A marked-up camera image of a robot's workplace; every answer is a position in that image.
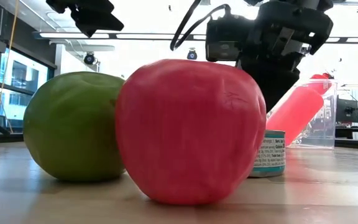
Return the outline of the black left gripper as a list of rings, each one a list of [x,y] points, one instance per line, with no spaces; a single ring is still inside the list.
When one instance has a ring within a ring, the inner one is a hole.
[[[109,0],[46,0],[57,13],[71,9],[71,18],[76,27],[87,37],[97,30],[121,31],[124,24],[111,14],[114,5]]]

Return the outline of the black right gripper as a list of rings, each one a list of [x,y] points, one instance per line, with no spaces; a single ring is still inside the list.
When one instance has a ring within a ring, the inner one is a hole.
[[[308,44],[315,54],[327,41],[333,21],[323,11],[300,5],[301,0],[270,0],[259,6],[257,17],[243,42],[239,67],[247,72],[262,91],[266,112],[299,80],[299,48]],[[251,60],[251,58],[277,58]]]

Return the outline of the neon orange plastic bottle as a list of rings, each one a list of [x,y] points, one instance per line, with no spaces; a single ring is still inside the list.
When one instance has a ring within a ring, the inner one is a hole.
[[[283,131],[285,145],[289,146],[323,107],[323,95],[330,89],[331,79],[328,73],[315,74],[309,83],[296,86],[268,118],[267,129]]]

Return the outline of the teal label tin can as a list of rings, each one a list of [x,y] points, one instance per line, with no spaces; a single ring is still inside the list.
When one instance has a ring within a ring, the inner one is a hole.
[[[280,176],[285,171],[285,132],[266,130],[249,178]]]

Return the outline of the black ceiling light track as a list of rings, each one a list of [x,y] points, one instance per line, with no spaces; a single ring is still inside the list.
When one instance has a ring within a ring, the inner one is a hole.
[[[95,33],[91,37],[78,32],[33,32],[35,39],[73,39],[73,40],[172,40],[173,34],[145,33]],[[329,37],[327,44],[358,44],[358,37]]]

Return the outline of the clear plastic bin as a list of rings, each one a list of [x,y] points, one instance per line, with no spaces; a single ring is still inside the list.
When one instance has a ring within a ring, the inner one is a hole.
[[[268,118],[273,111],[277,109],[291,94],[293,89],[298,85],[304,85],[310,82],[301,80],[295,83],[290,90],[279,100],[279,102],[268,113]],[[323,95],[324,105],[312,118],[312,120],[302,130],[301,134],[287,147],[290,148],[332,148],[334,147],[335,138],[335,121],[336,121],[336,98],[337,98],[337,82],[330,80],[331,87]]]

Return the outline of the black monitor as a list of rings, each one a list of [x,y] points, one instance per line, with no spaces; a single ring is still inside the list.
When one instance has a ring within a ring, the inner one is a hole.
[[[358,104],[355,100],[337,99],[337,122],[358,123]]]

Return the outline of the red apple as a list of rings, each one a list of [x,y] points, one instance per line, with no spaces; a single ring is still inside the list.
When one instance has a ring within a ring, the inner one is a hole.
[[[266,127],[255,80],[212,62],[164,59],[139,67],[116,103],[126,171],[150,199],[213,203],[250,174]]]

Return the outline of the green apple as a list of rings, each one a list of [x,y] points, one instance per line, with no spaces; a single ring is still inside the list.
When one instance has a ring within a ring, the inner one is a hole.
[[[124,79],[70,72],[43,84],[24,112],[23,136],[33,160],[69,182],[119,177],[124,165],[116,142],[115,105]]]

